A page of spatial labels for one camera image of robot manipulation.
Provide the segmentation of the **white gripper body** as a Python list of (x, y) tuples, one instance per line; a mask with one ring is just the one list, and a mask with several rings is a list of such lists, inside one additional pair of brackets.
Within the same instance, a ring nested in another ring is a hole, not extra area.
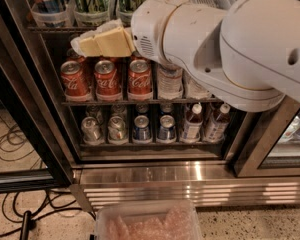
[(137, 51), (162, 65), (170, 63), (186, 68), (180, 58), (185, 41), (185, 21), (178, 13), (190, 0), (146, 0), (133, 13), (131, 31)]

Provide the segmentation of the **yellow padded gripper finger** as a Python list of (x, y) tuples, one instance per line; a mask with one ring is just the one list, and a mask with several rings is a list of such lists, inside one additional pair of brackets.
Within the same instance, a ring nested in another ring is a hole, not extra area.
[(131, 28), (120, 19), (102, 24), (70, 41), (74, 51), (84, 57), (129, 57), (135, 51)]

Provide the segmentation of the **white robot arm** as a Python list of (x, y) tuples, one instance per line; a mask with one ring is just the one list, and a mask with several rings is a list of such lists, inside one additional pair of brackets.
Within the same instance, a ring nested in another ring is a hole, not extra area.
[(184, 69), (231, 106), (261, 112), (284, 97), (300, 103), (300, 1), (237, 0), (227, 10), (190, 0), (146, 0), (130, 29), (110, 21), (74, 39), (85, 57), (138, 51)]

